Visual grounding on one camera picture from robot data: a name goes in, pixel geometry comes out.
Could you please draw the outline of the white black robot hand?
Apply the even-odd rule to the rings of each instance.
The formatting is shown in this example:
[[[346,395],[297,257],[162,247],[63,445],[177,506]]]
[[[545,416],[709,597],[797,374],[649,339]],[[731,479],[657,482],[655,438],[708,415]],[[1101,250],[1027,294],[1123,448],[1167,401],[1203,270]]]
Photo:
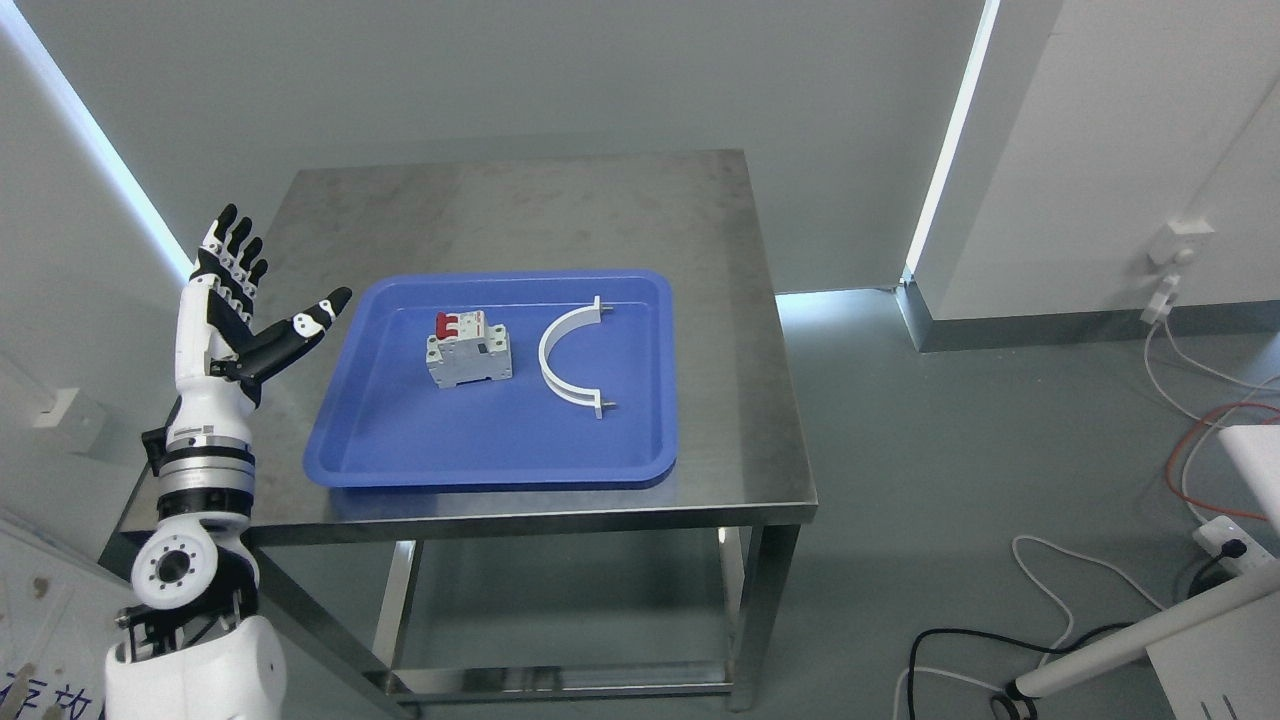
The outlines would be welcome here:
[[[253,331],[256,300],[269,264],[253,222],[233,204],[216,215],[197,247],[180,292],[175,325],[175,415],[170,445],[216,438],[251,446],[248,419],[268,380],[312,351],[352,300],[338,287],[315,304]]]

